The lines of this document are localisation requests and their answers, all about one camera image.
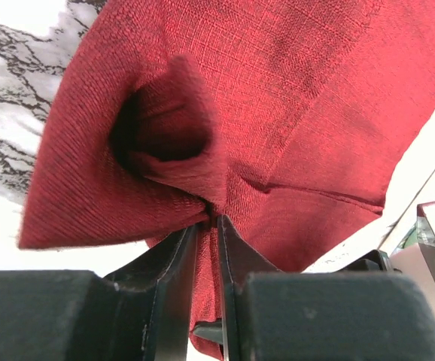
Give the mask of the dark red cloth napkin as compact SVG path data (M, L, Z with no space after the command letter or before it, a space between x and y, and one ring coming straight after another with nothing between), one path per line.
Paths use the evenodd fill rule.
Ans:
M187 343L227 360L218 218L305 274L381 216L434 109L435 1L109 1L51 106L19 246L198 226Z

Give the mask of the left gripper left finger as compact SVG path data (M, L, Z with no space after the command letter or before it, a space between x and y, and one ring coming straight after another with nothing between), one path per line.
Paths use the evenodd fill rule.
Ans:
M0 271L0 360L183 360L198 226L118 270Z

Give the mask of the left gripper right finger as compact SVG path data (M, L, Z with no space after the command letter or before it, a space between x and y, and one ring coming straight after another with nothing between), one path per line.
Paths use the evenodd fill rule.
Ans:
M435 319L397 272L286 273L217 219L227 360L435 360Z

